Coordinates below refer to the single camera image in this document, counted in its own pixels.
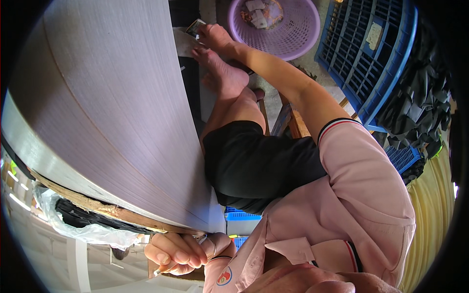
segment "striped sleeve cuff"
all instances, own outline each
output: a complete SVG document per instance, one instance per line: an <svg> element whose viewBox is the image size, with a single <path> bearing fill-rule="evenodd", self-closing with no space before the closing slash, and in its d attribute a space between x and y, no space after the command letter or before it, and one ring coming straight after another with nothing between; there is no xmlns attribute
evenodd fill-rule
<svg viewBox="0 0 469 293"><path fill-rule="evenodd" d="M342 124L342 123L355 123L355 124L358 124L360 126L363 126L360 122L358 122L356 120L353 120L351 118L337 118L337 119L334 119L331 122L324 125L324 127L319 132L318 146L321 143L321 139L323 138L324 134L326 134L326 132L328 132L332 127L334 127L336 125L339 125L339 124Z"/></svg>
<svg viewBox="0 0 469 293"><path fill-rule="evenodd" d="M232 259L232 258L229 257L229 256L216 256L216 257L212 258L211 260L209 260L207 263L210 263L210 262L212 262L212 261L214 261L214 260L222 259L222 258L225 258L225 259L228 259L228 260L231 260L231 259Z"/></svg>

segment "pink shirt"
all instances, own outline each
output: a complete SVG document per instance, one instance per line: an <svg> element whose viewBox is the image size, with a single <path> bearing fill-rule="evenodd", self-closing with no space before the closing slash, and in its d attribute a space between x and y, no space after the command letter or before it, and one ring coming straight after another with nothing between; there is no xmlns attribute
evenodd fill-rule
<svg viewBox="0 0 469 293"><path fill-rule="evenodd" d="M336 120L319 135L329 174L270 203L233 259L205 266L204 292L239 292L264 269L265 249L292 264L375 274L398 285L415 231L407 189L386 153L358 122Z"/></svg>

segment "blue crate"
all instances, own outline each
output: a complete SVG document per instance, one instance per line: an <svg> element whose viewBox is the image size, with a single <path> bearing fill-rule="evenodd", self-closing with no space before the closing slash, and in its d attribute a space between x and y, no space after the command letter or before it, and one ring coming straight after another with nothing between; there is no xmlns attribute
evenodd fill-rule
<svg viewBox="0 0 469 293"><path fill-rule="evenodd" d="M232 208L232 207L225 207L225 213L232 213L232 212L235 212L235 211L242 211L242 210L238 210L238 209L235 209L235 208Z"/></svg>
<svg viewBox="0 0 469 293"><path fill-rule="evenodd" d="M225 213L227 221L251 221L251 220L260 220L262 216L248 214L243 211L235 211Z"/></svg>
<svg viewBox="0 0 469 293"><path fill-rule="evenodd" d="M374 117L401 76L417 18L409 0L344 0L329 5L315 61L341 87L368 130L386 132ZM366 41L373 22L383 28L375 50Z"/></svg>
<svg viewBox="0 0 469 293"><path fill-rule="evenodd" d="M234 239L234 245L236 246L236 251L238 251L241 245L247 240L247 237L236 237L233 239Z"/></svg>
<svg viewBox="0 0 469 293"><path fill-rule="evenodd" d="M402 172L407 170L410 166L412 166L412 164L421 158L418 149L415 149L411 146L396 150L393 146L390 145L385 149L385 152L399 174L402 174Z"/></svg>

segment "embroidered logo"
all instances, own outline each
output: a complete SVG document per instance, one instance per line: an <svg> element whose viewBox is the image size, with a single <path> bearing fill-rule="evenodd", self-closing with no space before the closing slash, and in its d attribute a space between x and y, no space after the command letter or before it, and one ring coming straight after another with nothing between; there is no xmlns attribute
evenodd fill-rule
<svg viewBox="0 0 469 293"><path fill-rule="evenodd" d="M233 276L231 272L231 268L227 267L220 275L220 277L217 279L217 285L218 286L224 286L228 284L231 281L231 277Z"/></svg>

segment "hand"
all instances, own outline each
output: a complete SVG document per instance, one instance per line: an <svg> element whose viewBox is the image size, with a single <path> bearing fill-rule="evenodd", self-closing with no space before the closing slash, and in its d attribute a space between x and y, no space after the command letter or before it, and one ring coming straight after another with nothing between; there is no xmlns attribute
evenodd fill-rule
<svg viewBox="0 0 469 293"><path fill-rule="evenodd" d="M206 24L199 27L199 41L210 49L224 54L235 41L228 32L218 24Z"/></svg>
<svg viewBox="0 0 469 293"><path fill-rule="evenodd" d="M145 256L159 264L162 272L173 275L188 274L207 264L207 255L202 246L189 234L156 234L145 247Z"/></svg>

